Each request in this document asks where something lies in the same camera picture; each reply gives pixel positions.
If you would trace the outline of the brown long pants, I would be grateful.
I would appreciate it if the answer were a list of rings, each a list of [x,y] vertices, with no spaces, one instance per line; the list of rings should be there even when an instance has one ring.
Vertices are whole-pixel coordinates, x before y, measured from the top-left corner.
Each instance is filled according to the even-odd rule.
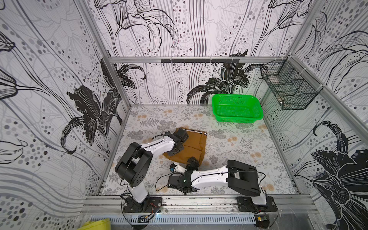
[[[208,134],[205,131],[188,129],[186,127],[181,128],[188,134],[188,139],[183,144],[184,149],[174,156],[169,156],[167,152],[163,155],[171,161],[182,164],[187,164],[187,161],[194,157],[199,162],[200,166],[205,157]]]

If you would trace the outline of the green plastic basket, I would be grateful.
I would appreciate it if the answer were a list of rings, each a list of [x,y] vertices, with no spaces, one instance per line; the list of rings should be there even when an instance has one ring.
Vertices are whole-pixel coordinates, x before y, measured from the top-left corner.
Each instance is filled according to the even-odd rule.
[[[212,108],[218,122],[252,124],[264,117],[259,100],[252,95],[216,94]]]

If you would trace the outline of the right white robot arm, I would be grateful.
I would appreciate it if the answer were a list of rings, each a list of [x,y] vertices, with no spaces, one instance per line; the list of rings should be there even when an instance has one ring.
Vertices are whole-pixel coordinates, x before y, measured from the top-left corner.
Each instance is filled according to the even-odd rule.
[[[217,169],[199,171],[199,161],[194,157],[187,161],[186,167],[173,163],[168,179],[168,188],[176,189],[183,194],[199,191],[209,186],[226,186],[239,194],[249,196],[254,205],[265,206],[266,194],[261,187],[262,179],[254,166],[228,160],[227,165]]]

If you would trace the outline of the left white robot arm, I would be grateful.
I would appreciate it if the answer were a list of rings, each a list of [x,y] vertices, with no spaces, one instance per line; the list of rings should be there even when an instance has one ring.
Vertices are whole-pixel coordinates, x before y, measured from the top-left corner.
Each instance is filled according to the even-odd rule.
[[[115,167],[115,172],[127,184],[132,200],[141,205],[148,200],[143,180],[155,156],[167,153],[174,156],[184,149],[184,143],[189,135],[186,130],[179,128],[174,133],[169,131],[158,135],[150,143],[131,143]]]

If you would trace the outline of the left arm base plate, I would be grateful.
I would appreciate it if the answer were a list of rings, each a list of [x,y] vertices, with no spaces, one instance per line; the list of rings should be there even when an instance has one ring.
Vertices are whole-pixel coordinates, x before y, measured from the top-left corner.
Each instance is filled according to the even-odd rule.
[[[143,202],[138,203],[133,198],[125,198],[123,204],[124,213],[154,213],[158,211],[162,205],[162,197],[148,196]]]

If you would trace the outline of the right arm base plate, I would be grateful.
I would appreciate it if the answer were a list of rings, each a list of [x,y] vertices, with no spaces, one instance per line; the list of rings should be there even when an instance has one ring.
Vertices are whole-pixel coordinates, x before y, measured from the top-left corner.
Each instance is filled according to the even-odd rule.
[[[236,201],[238,204],[238,209],[240,212],[277,212],[278,207],[274,201],[274,198],[271,196],[266,196],[266,204],[265,205],[256,205],[252,202],[251,197],[248,196],[239,196],[236,197]]]

